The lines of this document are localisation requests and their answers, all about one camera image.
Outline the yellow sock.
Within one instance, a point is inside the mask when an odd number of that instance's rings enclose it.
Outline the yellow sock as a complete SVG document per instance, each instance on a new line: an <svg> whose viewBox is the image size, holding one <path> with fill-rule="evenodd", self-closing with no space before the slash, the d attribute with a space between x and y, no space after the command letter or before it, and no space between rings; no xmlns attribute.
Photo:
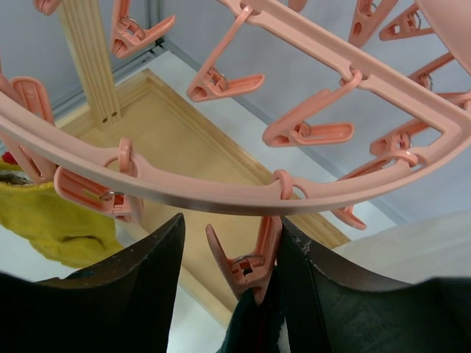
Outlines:
<svg viewBox="0 0 471 353"><path fill-rule="evenodd" d="M62 199L51 182L36 185L8 151L1 156L1 225L46 259L71 268L124 249L113 219Z"/></svg>

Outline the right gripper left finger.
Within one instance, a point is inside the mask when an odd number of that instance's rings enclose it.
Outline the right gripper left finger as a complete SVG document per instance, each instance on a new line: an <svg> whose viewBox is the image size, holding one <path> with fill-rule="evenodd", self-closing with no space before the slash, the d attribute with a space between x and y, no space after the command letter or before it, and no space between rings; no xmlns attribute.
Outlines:
<svg viewBox="0 0 471 353"><path fill-rule="evenodd" d="M165 352L185 219L64 279L1 274L2 352Z"/></svg>

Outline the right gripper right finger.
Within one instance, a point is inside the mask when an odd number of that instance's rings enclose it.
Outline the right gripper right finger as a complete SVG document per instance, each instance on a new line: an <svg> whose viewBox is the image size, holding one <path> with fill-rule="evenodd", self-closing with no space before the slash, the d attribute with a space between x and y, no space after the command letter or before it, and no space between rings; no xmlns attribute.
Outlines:
<svg viewBox="0 0 471 353"><path fill-rule="evenodd" d="M468 352L470 280L408 284L367 270L283 220L277 253L293 352Z"/></svg>

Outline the pink round clip hanger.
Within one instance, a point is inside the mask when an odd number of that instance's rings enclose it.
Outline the pink round clip hanger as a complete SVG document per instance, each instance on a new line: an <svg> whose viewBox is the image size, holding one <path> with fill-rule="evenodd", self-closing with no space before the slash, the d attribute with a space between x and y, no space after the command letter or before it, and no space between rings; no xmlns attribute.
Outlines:
<svg viewBox="0 0 471 353"><path fill-rule="evenodd" d="M470 144L470 114L412 82L353 45L277 1L256 1L255 24L338 71L345 87L367 90L440 131L432 145L392 153L393 165L337 182L317 184L275 174L266 186L192 179L161 171L135 152L126 158L135 176L111 171L118 148L86 144L1 96L1 130L41 156L90 181L128 196L191 210L230 215L294 215L333 210L381 196L416 181L453 159Z"/></svg>

